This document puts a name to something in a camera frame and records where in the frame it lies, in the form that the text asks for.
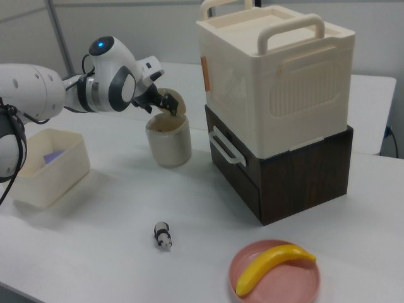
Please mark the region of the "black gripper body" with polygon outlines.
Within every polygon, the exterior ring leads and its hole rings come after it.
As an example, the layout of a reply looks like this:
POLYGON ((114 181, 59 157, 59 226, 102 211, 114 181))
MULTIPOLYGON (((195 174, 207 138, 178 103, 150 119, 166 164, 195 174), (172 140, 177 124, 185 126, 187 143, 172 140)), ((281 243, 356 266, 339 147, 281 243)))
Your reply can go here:
POLYGON ((135 107, 148 107, 148 106, 158 106, 160 104, 160 94, 157 90, 155 84, 151 84, 145 93, 134 97, 135 107))

